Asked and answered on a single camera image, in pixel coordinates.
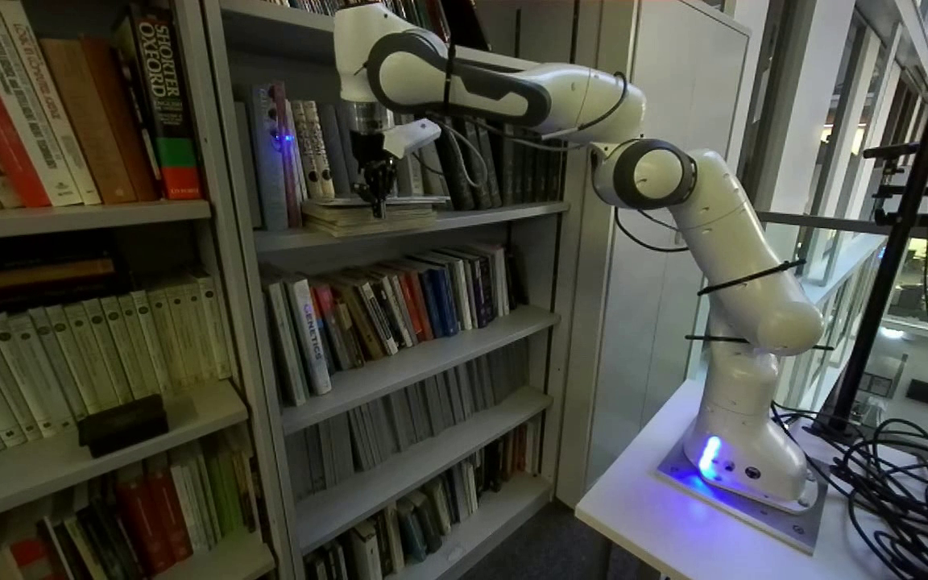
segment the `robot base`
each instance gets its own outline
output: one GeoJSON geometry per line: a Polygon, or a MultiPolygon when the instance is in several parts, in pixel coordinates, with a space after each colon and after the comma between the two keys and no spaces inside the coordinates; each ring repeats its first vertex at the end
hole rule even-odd
{"type": "Polygon", "coordinates": [[[748,525],[786,540],[796,551],[813,555],[814,540],[819,540],[819,527],[821,527],[821,510],[824,510],[824,483],[813,479],[805,483],[805,497],[799,501],[799,510],[777,510],[777,507],[763,507],[753,502],[748,497],[710,485],[696,464],[685,461],[683,453],[683,439],[677,439],[677,444],[663,453],[663,461],[656,464],[656,475],[669,483],[677,483],[680,490],[700,497],[710,507],[726,510],[727,517],[744,520],[748,525]]]}

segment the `cable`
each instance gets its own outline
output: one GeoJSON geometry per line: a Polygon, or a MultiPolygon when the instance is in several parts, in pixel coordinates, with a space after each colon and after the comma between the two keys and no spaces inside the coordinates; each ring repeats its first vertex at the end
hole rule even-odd
{"type": "Polygon", "coordinates": [[[651,243],[636,237],[636,232],[624,228],[624,222],[621,222],[619,213],[616,213],[616,228],[621,228],[621,234],[624,234],[633,246],[649,249],[649,250],[656,250],[656,255],[689,250],[685,246],[651,246],[651,243]]]}
{"type": "MultiPolygon", "coordinates": [[[[791,435],[813,408],[772,404],[772,422],[791,435]]],[[[809,461],[831,490],[849,501],[849,523],[893,578],[928,580],[928,433],[907,418],[887,418],[874,433],[854,426],[854,439],[831,439],[831,464],[809,461]]]]}

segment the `blue led light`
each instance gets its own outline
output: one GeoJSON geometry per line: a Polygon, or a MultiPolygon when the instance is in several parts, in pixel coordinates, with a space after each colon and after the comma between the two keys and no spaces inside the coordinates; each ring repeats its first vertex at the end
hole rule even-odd
{"type": "Polygon", "coordinates": [[[696,468],[700,468],[700,475],[703,477],[715,477],[715,458],[723,453],[723,439],[710,439],[705,444],[703,444],[703,450],[700,450],[700,461],[696,461],[696,468]]]}

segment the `floor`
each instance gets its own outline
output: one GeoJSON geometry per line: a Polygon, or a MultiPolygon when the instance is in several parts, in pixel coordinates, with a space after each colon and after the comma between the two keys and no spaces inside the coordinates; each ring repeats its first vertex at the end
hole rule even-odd
{"type": "Polygon", "coordinates": [[[463,580],[651,580],[624,551],[616,551],[568,507],[550,502],[475,563],[463,580]]]}

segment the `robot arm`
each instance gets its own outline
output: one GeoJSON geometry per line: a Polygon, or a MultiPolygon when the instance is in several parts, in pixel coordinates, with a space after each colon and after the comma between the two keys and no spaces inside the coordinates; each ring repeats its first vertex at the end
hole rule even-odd
{"type": "Polygon", "coordinates": [[[744,188],[713,151],[644,139],[644,95],[621,78],[580,66],[502,71],[467,57],[380,2],[334,13],[341,100],[406,113],[452,110],[522,125],[545,139],[593,149],[595,193],[621,208],[669,208],[710,280],[710,383],[685,458],[733,492],[791,507],[805,483],[805,458],[770,422],[777,356],[809,350],[821,335],[819,308],[784,272],[753,218],[744,188]]]}

